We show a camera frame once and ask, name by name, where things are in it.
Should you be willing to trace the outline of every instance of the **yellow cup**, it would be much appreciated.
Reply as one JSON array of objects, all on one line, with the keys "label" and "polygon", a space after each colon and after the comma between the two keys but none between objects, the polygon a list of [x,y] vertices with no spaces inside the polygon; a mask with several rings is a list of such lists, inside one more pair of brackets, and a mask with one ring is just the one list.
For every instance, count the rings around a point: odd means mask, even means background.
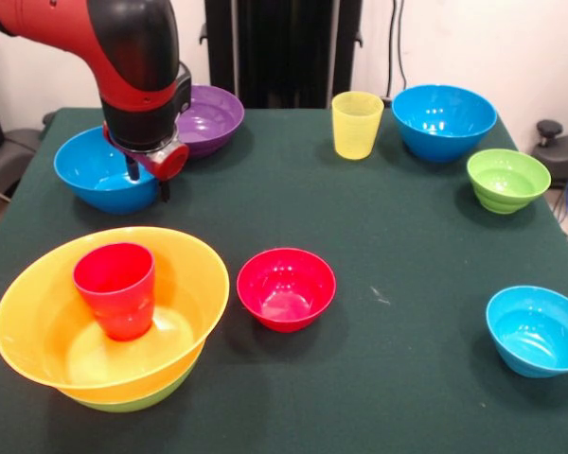
[{"label": "yellow cup", "polygon": [[375,145],[383,104],[365,92],[344,92],[332,100],[334,149],[346,159],[363,159]]}]

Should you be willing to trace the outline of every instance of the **white wall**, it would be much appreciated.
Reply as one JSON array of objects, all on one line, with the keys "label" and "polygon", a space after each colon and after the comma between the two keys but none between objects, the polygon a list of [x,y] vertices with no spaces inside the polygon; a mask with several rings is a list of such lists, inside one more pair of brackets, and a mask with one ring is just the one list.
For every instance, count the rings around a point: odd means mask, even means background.
[{"label": "white wall", "polygon": [[[354,89],[384,95],[391,3],[364,0]],[[172,4],[181,57],[194,82],[208,83],[206,43],[197,41],[204,0]],[[568,131],[568,0],[406,0],[402,54],[411,85],[457,84],[487,97],[522,150],[536,141],[534,125],[543,117],[556,118]],[[399,89],[396,76],[394,94]],[[61,106],[97,105],[93,77],[77,57],[0,34],[6,129],[40,126],[44,113]]]},{"label": "white wall", "polygon": [[[208,83],[206,42],[198,44],[204,0],[173,0],[181,59],[194,83]],[[93,75],[78,57],[0,33],[0,121],[5,130],[40,128],[42,116],[60,107],[99,106]]]},{"label": "white wall", "polygon": [[[518,148],[544,117],[568,132],[568,0],[406,0],[402,57],[409,85],[449,83],[485,96]],[[384,95],[391,0],[364,0],[364,48],[353,88]],[[394,94],[401,89],[396,66]]]}]

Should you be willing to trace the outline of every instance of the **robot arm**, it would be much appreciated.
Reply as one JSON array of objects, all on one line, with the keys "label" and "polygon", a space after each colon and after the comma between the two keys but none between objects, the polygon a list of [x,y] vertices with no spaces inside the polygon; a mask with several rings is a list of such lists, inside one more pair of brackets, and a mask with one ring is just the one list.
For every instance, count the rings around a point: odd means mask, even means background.
[{"label": "robot arm", "polygon": [[106,138],[127,162],[161,181],[181,170],[188,148],[175,119],[189,106],[191,76],[169,0],[0,0],[0,31],[81,57],[97,80]]}]

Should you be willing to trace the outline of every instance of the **red bowl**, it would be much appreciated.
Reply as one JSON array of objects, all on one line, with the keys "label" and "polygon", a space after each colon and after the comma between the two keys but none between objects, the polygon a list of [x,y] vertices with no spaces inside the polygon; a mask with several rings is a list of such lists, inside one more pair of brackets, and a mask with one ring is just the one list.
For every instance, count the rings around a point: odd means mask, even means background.
[{"label": "red bowl", "polygon": [[322,315],[336,287],[328,263],[293,248],[259,253],[238,274],[242,304],[265,326],[281,333],[305,328]]}]

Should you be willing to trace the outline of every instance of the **red cup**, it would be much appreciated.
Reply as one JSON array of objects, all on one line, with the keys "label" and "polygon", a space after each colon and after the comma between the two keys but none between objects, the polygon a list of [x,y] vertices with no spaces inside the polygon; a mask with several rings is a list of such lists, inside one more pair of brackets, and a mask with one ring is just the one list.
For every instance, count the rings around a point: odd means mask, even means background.
[{"label": "red cup", "polygon": [[135,243],[115,243],[85,255],[74,268],[74,283],[105,334],[131,341],[151,328],[153,254]]}]

